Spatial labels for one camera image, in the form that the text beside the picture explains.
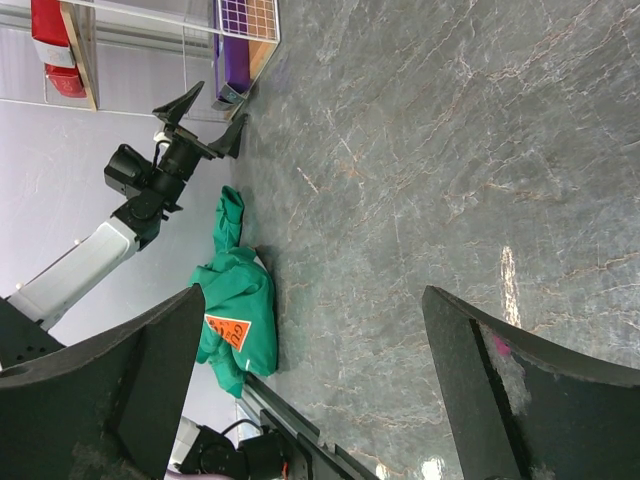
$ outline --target marble surface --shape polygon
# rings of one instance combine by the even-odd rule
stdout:
[[[640,9],[281,0],[234,179],[269,379],[380,478],[460,479],[427,284],[640,368]]]

